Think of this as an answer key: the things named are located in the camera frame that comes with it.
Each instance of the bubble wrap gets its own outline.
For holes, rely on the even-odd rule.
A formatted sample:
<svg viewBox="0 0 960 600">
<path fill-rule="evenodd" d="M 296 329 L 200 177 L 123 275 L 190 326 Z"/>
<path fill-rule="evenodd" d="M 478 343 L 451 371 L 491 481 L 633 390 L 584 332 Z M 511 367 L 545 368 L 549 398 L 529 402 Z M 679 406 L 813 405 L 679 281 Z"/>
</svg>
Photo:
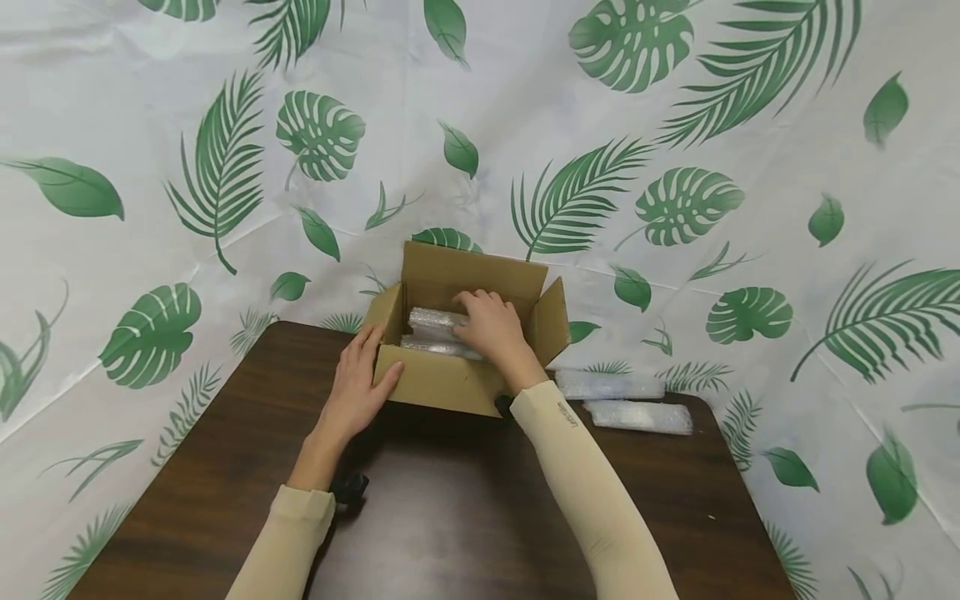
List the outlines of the bubble wrap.
<svg viewBox="0 0 960 600">
<path fill-rule="evenodd" d="M 693 418 L 682 404 L 587 400 L 584 407 L 597 427 L 631 429 L 678 436 L 693 434 Z"/>
<path fill-rule="evenodd" d="M 557 387 L 568 400 L 660 398 L 666 394 L 662 381 L 644 373 L 614 375 L 558 369 Z"/>
<path fill-rule="evenodd" d="M 410 311 L 410 319 L 407 323 L 413 329 L 414 335 L 422 340 L 443 340 L 459 343 L 457 336 L 453 335 L 453 326 L 465 325 L 467 321 L 468 318 L 465 315 L 433 310 L 432 308 L 414 307 Z"/>
<path fill-rule="evenodd" d="M 426 350 L 427 352 L 437 352 L 438 354 L 448 354 L 450 356 L 460 356 L 469 360 L 483 360 L 483 356 L 477 354 L 460 342 L 445 342 L 444 340 L 426 340 L 416 334 L 404 335 L 400 338 L 401 348 L 412 348 L 414 350 Z"/>
</svg>

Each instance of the white backdrop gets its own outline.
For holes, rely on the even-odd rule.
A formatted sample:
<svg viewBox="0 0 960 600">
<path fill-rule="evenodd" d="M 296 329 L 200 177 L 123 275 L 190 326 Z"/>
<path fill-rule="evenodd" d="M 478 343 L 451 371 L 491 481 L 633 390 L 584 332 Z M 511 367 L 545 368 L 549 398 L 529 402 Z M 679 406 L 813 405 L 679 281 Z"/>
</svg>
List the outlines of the white backdrop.
<svg viewBox="0 0 960 600">
<path fill-rule="evenodd" d="M 549 264 L 557 366 L 706 399 L 803 600 L 955 597 L 958 19 L 4 3 L 4 597 L 65 597 L 263 329 L 353 329 L 411 237 Z"/>
</svg>

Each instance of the beige arm sleeve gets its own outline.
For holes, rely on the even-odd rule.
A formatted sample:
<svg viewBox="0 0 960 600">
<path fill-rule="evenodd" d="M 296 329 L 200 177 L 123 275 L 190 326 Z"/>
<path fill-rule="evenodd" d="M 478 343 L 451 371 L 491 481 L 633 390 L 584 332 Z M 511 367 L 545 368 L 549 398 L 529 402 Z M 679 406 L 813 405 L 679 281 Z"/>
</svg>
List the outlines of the beige arm sleeve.
<svg viewBox="0 0 960 600">
<path fill-rule="evenodd" d="M 300 600 L 335 510 L 332 493 L 280 486 L 227 600 Z"/>
<path fill-rule="evenodd" d="M 510 412 L 587 557 L 597 600 L 677 600 L 647 524 L 556 384 L 524 390 Z"/>
</svg>

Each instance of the dark brown table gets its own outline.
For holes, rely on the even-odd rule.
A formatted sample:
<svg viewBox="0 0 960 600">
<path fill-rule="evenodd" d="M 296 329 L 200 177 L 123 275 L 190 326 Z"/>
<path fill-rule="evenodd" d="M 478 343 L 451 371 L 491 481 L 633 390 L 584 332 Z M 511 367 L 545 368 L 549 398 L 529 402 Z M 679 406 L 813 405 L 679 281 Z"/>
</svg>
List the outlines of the dark brown table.
<svg viewBox="0 0 960 600">
<path fill-rule="evenodd" d="M 302 324 L 268 328 L 71 600 L 223 598 L 348 340 Z M 709 408 L 691 396 L 666 401 L 690 408 L 694 436 L 588 427 L 646 518 L 681 600 L 793 600 Z M 371 479 L 366 504 L 338 516 L 306 597 L 595 597 L 515 423 L 388 402 L 356 442 L 345 461 Z"/>
</svg>

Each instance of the cardboard box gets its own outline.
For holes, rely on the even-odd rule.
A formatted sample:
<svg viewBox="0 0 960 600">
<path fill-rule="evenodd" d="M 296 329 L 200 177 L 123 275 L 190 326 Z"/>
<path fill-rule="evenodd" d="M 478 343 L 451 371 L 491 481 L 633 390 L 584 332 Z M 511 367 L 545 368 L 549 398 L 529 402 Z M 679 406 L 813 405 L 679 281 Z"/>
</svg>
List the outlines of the cardboard box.
<svg viewBox="0 0 960 600">
<path fill-rule="evenodd" d="M 496 292 L 514 304 L 527 342 L 546 366 L 570 345 L 564 283 L 558 277 L 541 296 L 545 265 L 408 241 L 400 282 L 373 299 L 364 324 L 384 328 L 374 381 L 396 361 L 406 368 L 391 400 L 500 417 L 493 401 L 507 393 L 490 363 L 400 347 L 410 332 L 410 310 L 419 306 L 466 313 L 453 297 L 464 290 Z"/>
</svg>

